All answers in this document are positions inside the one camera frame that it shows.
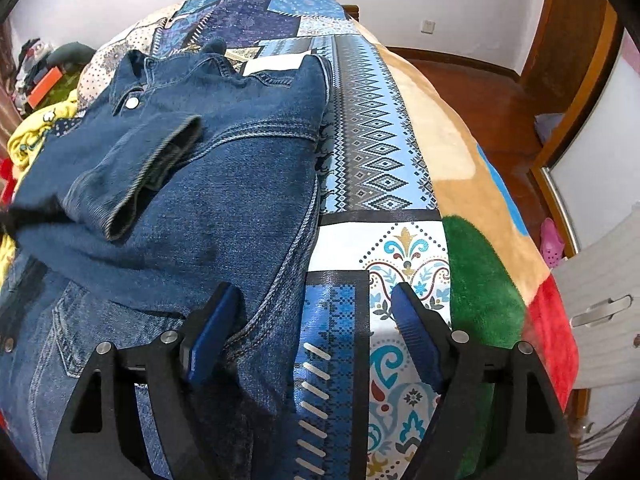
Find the tan fleece blanket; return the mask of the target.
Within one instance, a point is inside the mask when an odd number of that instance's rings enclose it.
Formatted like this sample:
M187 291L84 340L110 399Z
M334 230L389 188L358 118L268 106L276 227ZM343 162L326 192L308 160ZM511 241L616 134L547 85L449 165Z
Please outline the tan fleece blanket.
M463 120L414 66L373 40L404 100L444 228L450 315L442 319L480 344L529 342L564 411L577 347L548 266ZM470 453L460 478L473 479L476 462Z

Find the red plush cloth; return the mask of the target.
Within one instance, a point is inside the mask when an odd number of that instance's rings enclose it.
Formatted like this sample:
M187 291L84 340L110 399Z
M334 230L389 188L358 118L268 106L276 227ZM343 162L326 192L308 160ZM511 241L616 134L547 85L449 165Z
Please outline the red plush cloth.
M17 184L17 180L13 175L13 162L9 157L2 158L0 164L0 181L1 181L1 193L0 200L2 205L9 205L12 202L14 190Z

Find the pink croc shoe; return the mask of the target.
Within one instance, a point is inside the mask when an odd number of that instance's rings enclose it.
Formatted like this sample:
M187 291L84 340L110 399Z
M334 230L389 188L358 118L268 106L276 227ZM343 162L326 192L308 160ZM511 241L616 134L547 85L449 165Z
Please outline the pink croc shoe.
M565 243L554 221L545 218L540 225L540 253L550 269L555 268L564 257Z

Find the blue denim jacket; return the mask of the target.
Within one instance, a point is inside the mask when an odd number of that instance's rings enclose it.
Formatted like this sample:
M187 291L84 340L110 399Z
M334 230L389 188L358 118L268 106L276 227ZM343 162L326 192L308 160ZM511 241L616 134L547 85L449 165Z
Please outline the blue denim jacket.
M107 88L50 133L2 226L1 411L36 474L98 344L148 344L236 286L213 375L190 395L230 479L273 471L317 238L332 74L321 56L241 75L221 40L125 54Z

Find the blue patchwork bed cover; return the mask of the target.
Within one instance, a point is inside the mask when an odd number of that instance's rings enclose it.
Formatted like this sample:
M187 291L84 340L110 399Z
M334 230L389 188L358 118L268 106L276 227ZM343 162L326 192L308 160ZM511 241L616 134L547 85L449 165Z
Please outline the blue patchwork bed cover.
M242 74L294 68L308 53L333 73L321 145L321 214L282 437L270 479L397 479L438 401L392 313L407 283L450 315L447 244L427 166L390 69L336 0L189 0L148 15L99 48L82 105L124 54L157 58L220 37Z

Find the orange box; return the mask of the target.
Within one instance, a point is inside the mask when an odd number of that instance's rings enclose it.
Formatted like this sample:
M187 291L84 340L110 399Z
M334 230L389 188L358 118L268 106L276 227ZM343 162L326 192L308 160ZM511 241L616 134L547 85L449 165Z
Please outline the orange box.
M39 103L46 97L51 89L62 79L63 73L58 66L53 66L48 72L35 84L32 92L27 97L27 103L31 108L36 108Z

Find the white wall socket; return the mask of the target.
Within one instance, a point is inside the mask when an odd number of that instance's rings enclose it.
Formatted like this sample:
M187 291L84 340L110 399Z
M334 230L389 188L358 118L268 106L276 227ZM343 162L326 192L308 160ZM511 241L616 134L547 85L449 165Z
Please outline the white wall socket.
M429 20L424 20L421 24L422 34L431 35L435 30L435 23Z

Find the wooden wardrobe with glass door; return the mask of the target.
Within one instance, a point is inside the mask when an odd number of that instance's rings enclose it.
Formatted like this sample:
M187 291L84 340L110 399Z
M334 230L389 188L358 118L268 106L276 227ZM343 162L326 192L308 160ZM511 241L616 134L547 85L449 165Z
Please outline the wooden wardrobe with glass door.
M639 48L616 0L537 0L521 84L558 123L530 173L571 257L639 203Z

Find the yellow cartoon blanket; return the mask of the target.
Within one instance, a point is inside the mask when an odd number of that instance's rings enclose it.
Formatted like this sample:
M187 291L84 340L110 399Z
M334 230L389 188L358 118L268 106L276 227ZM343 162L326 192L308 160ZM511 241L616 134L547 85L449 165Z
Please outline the yellow cartoon blanket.
M78 93L74 89L64 101L36 110L24 119L15 129L8 142L6 157L13 162L13 175L17 180L12 202L26 174L37 159L43 148L44 141L49 136L62 136L79 122ZM5 212L9 205L1 204L1 211Z

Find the clothes pile on green chair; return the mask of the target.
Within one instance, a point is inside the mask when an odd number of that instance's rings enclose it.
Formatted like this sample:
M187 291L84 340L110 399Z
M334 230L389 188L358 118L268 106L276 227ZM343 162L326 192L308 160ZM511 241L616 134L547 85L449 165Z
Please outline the clothes pile on green chair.
M18 112L26 116L50 99L55 87L76 80L95 54L96 50L78 41L55 48L40 38L27 40L18 55L12 92Z

